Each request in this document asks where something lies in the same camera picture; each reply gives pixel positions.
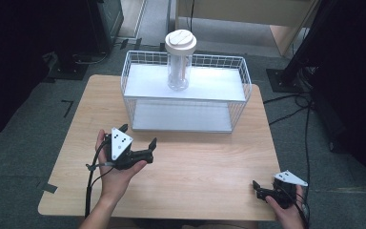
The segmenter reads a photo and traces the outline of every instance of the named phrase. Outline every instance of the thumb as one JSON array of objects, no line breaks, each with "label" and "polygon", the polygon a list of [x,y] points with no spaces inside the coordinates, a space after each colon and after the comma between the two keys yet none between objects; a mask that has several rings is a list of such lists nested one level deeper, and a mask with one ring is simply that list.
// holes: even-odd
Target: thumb
[{"label": "thumb", "polygon": [[140,160],[136,162],[130,169],[128,169],[129,177],[132,178],[136,175],[139,171],[141,171],[147,165],[147,161]]}]

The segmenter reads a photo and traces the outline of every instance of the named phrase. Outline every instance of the cable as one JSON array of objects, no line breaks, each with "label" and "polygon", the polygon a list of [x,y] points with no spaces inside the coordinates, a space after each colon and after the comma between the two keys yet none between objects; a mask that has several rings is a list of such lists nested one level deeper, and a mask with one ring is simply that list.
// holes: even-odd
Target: cable
[{"label": "cable", "polygon": [[93,184],[98,180],[98,179],[100,179],[101,177],[104,177],[106,174],[108,174],[109,172],[111,172],[112,171],[112,169],[114,169],[114,167],[112,167],[108,172],[106,172],[105,174],[103,174],[103,175],[101,175],[100,177],[98,177],[97,179],[95,179],[94,181],[93,181],[93,183],[91,184],[91,187],[93,187]]},{"label": "cable", "polygon": [[192,3],[192,15],[190,17],[190,31],[192,31],[192,28],[193,28],[193,13],[194,13],[194,0]]},{"label": "cable", "polygon": [[[305,99],[305,101],[307,101],[307,105],[305,105],[305,106],[302,106],[301,104],[299,104],[299,102],[298,102],[298,99],[299,98],[303,98],[303,99]],[[296,96],[295,97],[295,104],[296,105],[298,105],[298,107],[300,107],[300,108],[308,108],[309,106],[310,106],[310,101],[305,97],[305,96],[302,96],[302,95],[300,95],[300,96]]]},{"label": "cable", "polygon": [[[189,13],[189,9],[187,8],[187,0],[184,1],[184,7],[186,8],[186,13]],[[191,29],[189,25],[189,17],[186,17],[186,25],[188,29]]]},{"label": "cable", "polygon": [[307,87],[310,91],[314,88],[314,86],[312,86],[308,81],[309,81],[309,77],[305,76],[305,73],[308,74],[309,76],[314,75],[313,73],[310,73],[312,70],[306,70],[306,69],[310,69],[308,67],[304,67],[301,68],[296,74],[299,78],[299,80],[305,85],[305,87]]},{"label": "cable", "polygon": [[269,100],[264,101],[263,104],[267,104],[267,103],[270,103],[270,102],[278,101],[278,100],[281,100],[281,99],[284,99],[284,98],[288,98],[288,97],[300,96],[302,94],[290,94],[290,95],[284,95],[284,96],[277,97],[277,98],[272,98],[272,99],[269,99]]},{"label": "cable", "polygon": [[310,208],[309,208],[309,205],[307,203],[307,200],[302,195],[300,195],[300,194],[296,194],[296,195],[299,196],[300,198],[302,198],[302,201],[303,202],[301,202],[301,203],[303,203],[303,206],[305,206],[305,209],[303,209],[304,215],[306,215],[306,218],[307,218],[307,220],[309,222],[310,221],[310,214],[309,214]]},{"label": "cable", "polygon": [[306,109],[306,108],[300,108],[300,109],[296,110],[295,112],[293,112],[292,114],[287,114],[287,115],[285,115],[285,116],[283,116],[283,117],[281,117],[281,118],[278,118],[278,119],[276,119],[276,120],[274,120],[274,121],[270,122],[270,123],[269,123],[269,126],[271,126],[271,125],[275,124],[276,122],[279,122],[279,121],[282,121],[282,120],[284,120],[284,119],[287,119],[287,118],[289,118],[289,117],[291,117],[291,116],[293,116],[293,115],[297,114],[298,112],[300,112],[300,111],[302,111],[302,110],[305,110],[305,109]]},{"label": "cable", "polygon": [[[122,43],[114,43],[114,47],[118,46],[118,45],[121,45]],[[135,44],[131,44],[131,43],[128,43],[127,46],[134,46]],[[148,48],[160,48],[160,46],[155,46],[155,45],[139,45],[140,47],[148,47]]]},{"label": "cable", "polygon": [[[98,63],[100,63],[100,62],[102,62],[104,59],[106,59],[106,57],[107,57],[107,54],[106,53],[104,53],[105,55],[100,59],[100,60],[97,60],[97,61],[92,61],[92,62],[84,62],[84,61],[75,61],[75,64],[81,64],[81,65],[90,65],[90,64],[98,64]],[[73,54],[72,55],[72,58],[73,59],[76,59],[76,57],[78,57],[78,55],[77,54]]]},{"label": "cable", "polygon": [[[103,149],[103,147],[111,141],[111,138],[104,140],[100,146],[97,148],[96,154],[94,155],[93,162],[91,163],[91,166],[96,165],[96,160],[99,157],[100,151]],[[88,215],[91,213],[91,196],[92,196],[92,178],[93,178],[93,172],[94,170],[91,170],[89,174],[89,180],[88,180],[88,186],[86,187],[86,202],[85,202],[85,218],[88,217]]]},{"label": "cable", "polygon": [[305,201],[307,201],[307,199],[308,199],[309,187],[311,185],[311,183],[310,183],[311,164],[310,164],[310,160],[309,160],[309,150],[308,150],[308,124],[309,124],[309,115],[310,115],[311,107],[312,107],[312,102],[309,102],[307,120],[305,122],[305,157],[307,160],[307,183],[308,183],[308,186],[306,187],[306,190],[305,190]]}]

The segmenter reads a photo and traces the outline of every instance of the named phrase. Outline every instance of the cup lid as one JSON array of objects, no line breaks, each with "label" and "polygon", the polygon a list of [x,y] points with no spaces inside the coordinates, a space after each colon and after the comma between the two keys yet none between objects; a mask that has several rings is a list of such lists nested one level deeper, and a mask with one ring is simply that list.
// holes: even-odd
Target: cup lid
[{"label": "cup lid", "polygon": [[178,30],[169,33],[165,38],[166,50],[175,55],[191,55],[195,51],[197,40],[195,36],[186,30]]}]

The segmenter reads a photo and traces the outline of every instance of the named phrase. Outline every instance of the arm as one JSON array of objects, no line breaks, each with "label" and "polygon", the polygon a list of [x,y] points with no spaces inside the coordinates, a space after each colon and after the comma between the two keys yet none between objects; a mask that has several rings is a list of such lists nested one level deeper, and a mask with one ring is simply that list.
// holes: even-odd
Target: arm
[{"label": "arm", "polygon": [[[99,135],[97,136],[96,150],[104,140],[104,137],[105,132],[100,130]],[[98,158],[99,163],[106,162],[106,156],[103,149],[100,151]],[[128,170],[112,169],[105,176],[103,175],[111,168],[100,167],[100,175],[103,176],[100,199],[79,228],[106,228],[109,223],[109,219],[112,216],[112,212],[117,205],[117,202],[125,194],[130,180],[135,174],[141,171],[146,164],[146,161],[139,161]]]},{"label": "arm", "polygon": [[[296,185],[296,204],[302,209],[302,187]],[[293,205],[287,209],[282,209],[272,197],[266,197],[266,201],[273,208],[278,221],[283,229],[304,229],[303,221],[298,209]]]}]

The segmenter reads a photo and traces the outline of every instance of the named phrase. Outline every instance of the finger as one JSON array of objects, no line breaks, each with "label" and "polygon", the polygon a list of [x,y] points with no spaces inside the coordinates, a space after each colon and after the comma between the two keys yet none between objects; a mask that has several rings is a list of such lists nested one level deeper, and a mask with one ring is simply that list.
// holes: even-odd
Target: finger
[{"label": "finger", "polygon": [[[97,141],[96,141],[96,151],[99,149],[100,145],[102,144],[103,140],[105,138],[105,131],[103,130],[100,130],[99,131],[99,135],[97,135]],[[104,163],[106,162],[106,154],[105,154],[105,151],[104,149],[106,148],[107,146],[104,146],[102,148],[102,150],[99,152],[99,163]]]},{"label": "finger", "polygon": [[269,203],[269,205],[273,208],[274,212],[276,215],[279,215],[280,211],[282,211],[281,206],[277,203],[277,201],[275,201],[274,198],[267,196],[266,197],[266,201],[267,203]]},{"label": "finger", "polygon": [[296,201],[303,203],[303,193],[304,193],[304,191],[302,190],[301,185],[297,184],[296,185]]},{"label": "finger", "polygon": [[129,178],[132,178],[134,175],[136,175],[146,165],[147,165],[147,161],[145,161],[145,160],[140,160],[140,161],[136,162],[130,169],[126,170],[127,174],[129,175]]},{"label": "finger", "polygon": [[96,147],[94,148],[96,149],[96,151],[99,148],[100,144],[102,144],[104,138],[105,138],[105,131],[100,130],[99,134],[97,135]]}]

